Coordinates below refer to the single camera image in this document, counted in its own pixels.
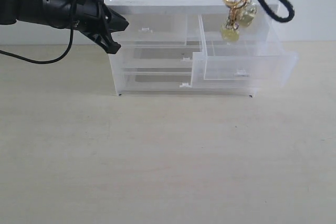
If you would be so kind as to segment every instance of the gold key ring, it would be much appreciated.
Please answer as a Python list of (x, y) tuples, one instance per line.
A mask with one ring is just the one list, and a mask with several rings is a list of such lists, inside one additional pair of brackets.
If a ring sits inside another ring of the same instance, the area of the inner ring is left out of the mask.
[(235, 9), (243, 8), (248, 2), (248, 0), (240, 0), (240, 1), (223, 0), (223, 1), (226, 4), (226, 6)]

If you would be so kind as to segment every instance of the keychain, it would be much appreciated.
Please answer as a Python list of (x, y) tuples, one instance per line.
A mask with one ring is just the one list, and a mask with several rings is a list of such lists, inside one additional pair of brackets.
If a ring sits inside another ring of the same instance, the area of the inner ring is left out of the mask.
[(239, 40), (239, 27), (248, 27), (251, 25), (257, 14), (257, 6), (251, 0), (223, 1), (230, 8), (230, 11), (227, 21), (222, 24), (220, 29), (222, 38), (223, 40), (236, 42)]

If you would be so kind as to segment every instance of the white wall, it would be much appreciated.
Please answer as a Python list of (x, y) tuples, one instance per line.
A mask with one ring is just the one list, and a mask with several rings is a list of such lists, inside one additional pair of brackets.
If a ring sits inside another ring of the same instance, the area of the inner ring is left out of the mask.
[[(293, 40), (336, 40), (336, 5), (334, 0), (291, 0), (296, 17), (288, 24), (275, 24), (283, 41)], [(14, 26), (0, 26), (0, 44), (66, 44), (69, 31), (19, 23)], [(90, 41), (76, 33), (75, 44)]]

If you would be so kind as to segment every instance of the robotic arm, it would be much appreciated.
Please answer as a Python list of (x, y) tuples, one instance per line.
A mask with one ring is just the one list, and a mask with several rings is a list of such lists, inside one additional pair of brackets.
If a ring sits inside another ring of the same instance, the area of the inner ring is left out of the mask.
[(17, 20), (80, 31), (102, 47), (116, 54), (120, 45), (111, 33), (124, 31), (128, 22), (104, 4), (104, 0), (0, 0), (0, 25)]

